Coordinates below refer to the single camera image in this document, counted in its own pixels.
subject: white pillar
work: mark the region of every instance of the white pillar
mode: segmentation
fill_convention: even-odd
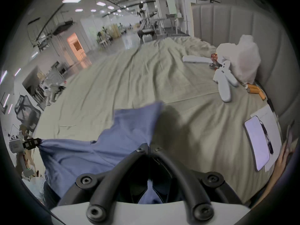
[[[166,14],[169,14],[169,9],[167,8],[167,0],[156,0],[158,14],[161,18],[166,18]],[[165,27],[171,27],[170,19],[163,21]]]

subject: upholstered headboard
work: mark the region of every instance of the upholstered headboard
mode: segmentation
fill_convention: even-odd
[[[271,99],[282,135],[295,119],[294,133],[300,127],[300,69],[287,33],[279,21],[237,6],[203,4],[192,7],[194,36],[218,47],[238,44],[243,34],[257,43],[261,64],[256,80]]]

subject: gray floor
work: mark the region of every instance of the gray floor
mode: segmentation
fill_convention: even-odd
[[[118,39],[114,39],[111,42],[111,45],[108,45],[108,47],[106,47],[105,49],[99,48],[97,50],[89,51],[86,54],[86,58],[84,60],[72,65],[63,76],[65,80],[67,80],[74,74],[79,73],[81,70],[89,67],[95,61],[97,61],[99,58],[103,56],[109,56],[119,51],[127,50],[138,46],[140,46],[139,36],[137,35],[136,32],[128,31],[128,33],[123,35],[122,37]]]

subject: white paper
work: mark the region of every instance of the white paper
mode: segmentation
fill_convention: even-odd
[[[277,123],[274,117],[274,114],[269,105],[264,106],[263,108],[259,109],[255,113],[251,114],[251,117],[258,116],[258,118],[262,121],[267,130],[269,135],[272,147],[273,147],[273,154],[270,154],[270,159],[265,165],[265,171],[271,169],[273,164],[276,162],[280,150],[281,150],[281,138],[280,133],[277,127]]]

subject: white plush toy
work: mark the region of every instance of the white plush toy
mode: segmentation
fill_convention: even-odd
[[[230,69],[230,61],[226,60],[222,63],[222,67],[218,68],[215,72],[215,75],[213,77],[213,81],[218,83],[218,89],[221,96],[221,99],[223,102],[228,103],[231,101],[231,92],[229,83],[237,87],[238,81],[234,77],[234,75],[231,73]]]

